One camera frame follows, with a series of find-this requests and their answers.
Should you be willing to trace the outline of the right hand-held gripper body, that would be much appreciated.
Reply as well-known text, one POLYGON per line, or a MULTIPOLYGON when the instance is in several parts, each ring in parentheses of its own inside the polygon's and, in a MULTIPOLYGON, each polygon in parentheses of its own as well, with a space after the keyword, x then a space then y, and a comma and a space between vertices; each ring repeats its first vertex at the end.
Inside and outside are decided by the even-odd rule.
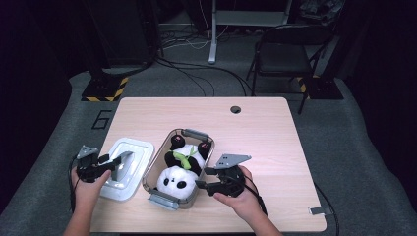
POLYGON ((218 182, 215 182, 219 184, 217 193, 237 197, 243 192, 245 176, 239 168, 239 164, 251 158, 251 155, 230 153, 224 153, 220 157, 214 166, 215 169, 221 170, 221 173, 216 176, 219 179, 218 182))

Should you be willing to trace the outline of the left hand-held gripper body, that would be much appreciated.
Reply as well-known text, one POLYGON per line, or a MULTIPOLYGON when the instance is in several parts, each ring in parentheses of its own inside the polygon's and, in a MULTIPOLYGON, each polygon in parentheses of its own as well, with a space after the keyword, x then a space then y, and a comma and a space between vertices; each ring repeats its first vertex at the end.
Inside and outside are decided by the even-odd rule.
POLYGON ((79 153, 76 156, 78 177, 86 183, 93 183, 98 177, 100 177, 106 170, 100 168, 98 163, 99 151, 97 147, 82 146, 79 153))

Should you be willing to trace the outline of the white container lid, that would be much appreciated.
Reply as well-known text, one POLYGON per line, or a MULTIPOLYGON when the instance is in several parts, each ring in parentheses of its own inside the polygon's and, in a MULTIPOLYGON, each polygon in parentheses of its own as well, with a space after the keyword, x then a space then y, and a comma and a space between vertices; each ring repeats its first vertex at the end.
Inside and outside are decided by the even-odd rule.
POLYGON ((153 144, 149 142, 119 139, 109 151, 109 161, 121 157, 121 163, 101 188, 100 195, 118 202, 129 200, 142 181, 153 151, 153 144))

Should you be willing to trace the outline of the panda plush toy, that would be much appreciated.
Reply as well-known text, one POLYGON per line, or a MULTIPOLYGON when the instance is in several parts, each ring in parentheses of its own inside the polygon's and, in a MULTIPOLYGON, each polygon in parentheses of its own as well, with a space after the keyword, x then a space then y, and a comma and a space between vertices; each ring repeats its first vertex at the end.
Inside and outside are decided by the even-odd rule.
POLYGON ((201 141, 197 145, 187 144, 181 135, 174 135, 171 147, 165 154, 167 167, 160 173, 156 189, 166 195, 185 200, 196 187, 195 181, 206 166, 211 142, 201 141))

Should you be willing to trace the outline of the clear plastic storage container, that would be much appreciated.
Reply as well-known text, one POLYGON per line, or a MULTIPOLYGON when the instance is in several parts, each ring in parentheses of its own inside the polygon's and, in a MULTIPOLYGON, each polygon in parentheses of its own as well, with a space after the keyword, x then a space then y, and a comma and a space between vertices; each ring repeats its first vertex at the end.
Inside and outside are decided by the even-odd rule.
MULTIPOLYGON (((186 140, 186 143, 191 145, 197 145, 201 141, 211 142, 211 150, 206 161, 206 166, 209 163, 210 156, 213 153, 214 149, 214 140, 206 133, 202 133, 191 129, 174 129, 167 135, 160 149, 156 153, 155 158, 153 159, 149 168, 145 172, 142 183, 145 190, 150 193, 149 200, 152 203, 172 210, 176 210, 179 208, 190 208, 196 200, 199 191, 199 188, 196 186, 190 197, 188 197, 185 200, 179 200, 177 198, 159 192, 156 188, 156 183, 160 173, 167 167, 164 160, 164 156, 171 147, 170 139, 174 135, 183 136, 186 140)), ((204 169, 202 170, 200 177, 197 180, 202 180, 203 177, 204 169)))

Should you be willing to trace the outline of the person's right hand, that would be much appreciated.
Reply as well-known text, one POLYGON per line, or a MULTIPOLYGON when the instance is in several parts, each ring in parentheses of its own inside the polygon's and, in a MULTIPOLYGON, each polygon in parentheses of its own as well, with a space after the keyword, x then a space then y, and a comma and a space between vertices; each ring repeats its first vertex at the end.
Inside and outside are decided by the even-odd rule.
POLYGON ((231 207, 240 218, 251 224, 265 214, 257 198, 258 191, 252 181, 252 173, 243 165, 240 165, 239 168, 245 176, 246 187, 244 191, 236 198, 228 197, 221 193, 215 193, 213 197, 231 207))

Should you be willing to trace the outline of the person's left hand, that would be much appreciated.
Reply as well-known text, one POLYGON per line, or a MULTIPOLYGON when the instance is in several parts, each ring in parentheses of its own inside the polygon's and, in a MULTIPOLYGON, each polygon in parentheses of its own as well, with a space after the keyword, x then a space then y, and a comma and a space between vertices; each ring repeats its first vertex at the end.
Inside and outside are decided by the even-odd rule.
POLYGON ((74 214, 92 214, 100 196, 101 188, 111 176, 111 171, 106 170, 93 183, 87 183, 80 180, 76 167, 72 169, 71 175, 75 193, 74 214))

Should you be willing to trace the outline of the black stand base striped edge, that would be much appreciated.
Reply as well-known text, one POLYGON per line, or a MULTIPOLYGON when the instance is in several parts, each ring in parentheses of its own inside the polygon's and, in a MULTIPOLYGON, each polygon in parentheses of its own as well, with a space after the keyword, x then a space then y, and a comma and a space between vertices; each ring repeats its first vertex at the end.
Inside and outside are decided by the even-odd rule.
POLYGON ((128 77, 108 76, 105 80, 90 80, 82 93, 83 101, 117 101, 128 82, 128 77))
POLYGON ((301 91, 305 92, 310 99, 343 99, 336 82, 325 80, 319 76, 312 78, 298 77, 297 81, 301 91))

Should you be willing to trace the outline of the dark cabinet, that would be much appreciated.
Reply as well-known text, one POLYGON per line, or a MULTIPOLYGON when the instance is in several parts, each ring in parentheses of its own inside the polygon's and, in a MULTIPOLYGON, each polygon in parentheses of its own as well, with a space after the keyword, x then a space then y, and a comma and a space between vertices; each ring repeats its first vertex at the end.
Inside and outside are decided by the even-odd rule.
POLYGON ((87 6, 111 67, 152 62, 158 45, 152 0, 87 0, 87 6))

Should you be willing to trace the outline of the black folding chair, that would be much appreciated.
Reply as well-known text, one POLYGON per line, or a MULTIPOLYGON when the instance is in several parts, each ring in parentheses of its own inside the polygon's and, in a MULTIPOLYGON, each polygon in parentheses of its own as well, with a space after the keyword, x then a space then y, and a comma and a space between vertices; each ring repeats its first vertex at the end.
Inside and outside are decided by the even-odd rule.
POLYGON ((307 79, 313 79, 322 51, 333 40, 333 32, 321 25, 288 24, 267 29, 255 44, 255 54, 246 79, 253 76, 255 96, 257 76, 298 79, 303 95, 298 113, 308 97, 307 79))

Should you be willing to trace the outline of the white metal stand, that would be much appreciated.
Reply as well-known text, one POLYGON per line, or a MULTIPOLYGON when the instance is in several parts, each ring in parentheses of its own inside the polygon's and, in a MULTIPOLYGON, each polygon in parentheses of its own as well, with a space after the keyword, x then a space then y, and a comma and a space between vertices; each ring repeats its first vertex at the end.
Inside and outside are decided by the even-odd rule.
POLYGON ((217 1, 211 0, 211 3, 211 42, 208 62, 214 64, 218 26, 274 27, 286 24, 293 0, 285 0, 285 9, 278 12, 218 10, 217 1))

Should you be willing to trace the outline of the dark cloth bundle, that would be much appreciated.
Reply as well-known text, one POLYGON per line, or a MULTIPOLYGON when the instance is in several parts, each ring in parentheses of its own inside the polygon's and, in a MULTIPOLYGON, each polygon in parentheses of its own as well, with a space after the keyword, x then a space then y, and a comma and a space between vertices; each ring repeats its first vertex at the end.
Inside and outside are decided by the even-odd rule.
POLYGON ((336 22, 345 0, 302 0, 300 16, 323 26, 336 22))

